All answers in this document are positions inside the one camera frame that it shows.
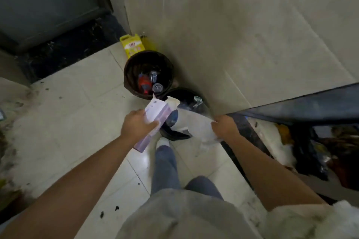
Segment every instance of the shirt sleeve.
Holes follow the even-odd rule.
[[[359,209],[347,201],[330,205],[281,206],[267,214],[266,239],[359,238]]]

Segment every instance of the forearm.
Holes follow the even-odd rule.
[[[298,177],[252,145],[239,133],[225,140],[232,148],[264,207],[325,204]]]
[[[132,146],[122,137],[106,145],[45,191],[1,236],[73,238]]]

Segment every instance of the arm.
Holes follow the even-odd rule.
[[[222,115],[216,121],[212,122],[213,131],[232,148],[268,211],[283,205],[326,204],[298,177],[241,136],[231,117]]]
[[[128,152],[157,125],[144,122],[144,110],[130,112],[117,139],[60,178],[1,238],[74,238]]]

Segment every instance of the red bottle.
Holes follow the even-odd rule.
[[[138,76],[138,87],[141,90],[143,89],[144,94],[148,94],[152,90],[152,83],[150,78],[145,74],[140,74]]]

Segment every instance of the hand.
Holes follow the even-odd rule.
[[[158,121],[146,124],[145,110],[131,111],[125,117],[121,128],[121,137],[129,140],[134,146],[138,141],[144,138],[151,130],[158,126]]]
[[[218,138],[226,141],[230,137],[239,135],[237,125],[232,117],[228,115],[219,115],[214,118],[215,122],[212,122],[212,130]]]

